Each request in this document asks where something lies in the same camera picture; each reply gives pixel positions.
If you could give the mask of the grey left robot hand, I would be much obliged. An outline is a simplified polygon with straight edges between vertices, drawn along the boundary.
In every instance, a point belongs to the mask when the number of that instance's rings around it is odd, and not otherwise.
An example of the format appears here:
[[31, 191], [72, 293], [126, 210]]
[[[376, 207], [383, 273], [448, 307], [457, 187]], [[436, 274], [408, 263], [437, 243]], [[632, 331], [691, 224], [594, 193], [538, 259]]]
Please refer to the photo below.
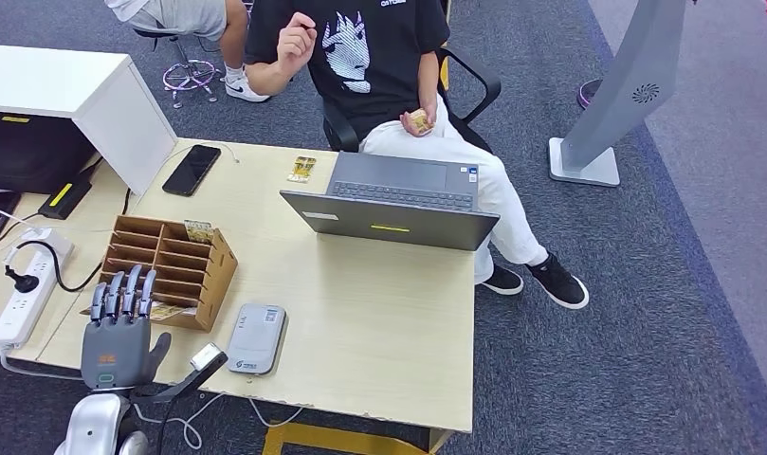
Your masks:
[[116, 273], [99, 283], [89, 308], [82, 340], [82, 380], [92, 391], [128, 390], [145, 386], [170, 350], [172, 336], [162, 333], [151, 343], [153, 287], [156, 271], [137, 288], [142, 266]]

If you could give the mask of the person's left hand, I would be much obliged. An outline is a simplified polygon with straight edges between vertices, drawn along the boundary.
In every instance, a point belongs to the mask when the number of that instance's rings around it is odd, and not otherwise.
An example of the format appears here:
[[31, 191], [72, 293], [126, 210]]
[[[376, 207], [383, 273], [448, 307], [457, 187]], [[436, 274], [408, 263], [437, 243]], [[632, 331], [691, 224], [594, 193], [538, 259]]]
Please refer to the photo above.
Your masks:
[[430, 133], [434, 127], [434, 123], [423, 108], [403, 113], [400, 116], [400, 121], [406, 132], [414, 137], [423, 137]]

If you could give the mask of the person's right hand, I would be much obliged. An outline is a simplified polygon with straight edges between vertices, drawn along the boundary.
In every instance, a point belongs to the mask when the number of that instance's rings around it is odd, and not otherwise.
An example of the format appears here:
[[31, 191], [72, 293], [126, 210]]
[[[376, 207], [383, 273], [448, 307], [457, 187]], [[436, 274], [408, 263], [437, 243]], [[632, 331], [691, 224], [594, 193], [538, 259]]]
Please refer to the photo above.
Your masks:
[[309, 16], [295, 12], [279, 32], [277, 64], [291, 78], [310, 61], [317, 41], [316, 24]]

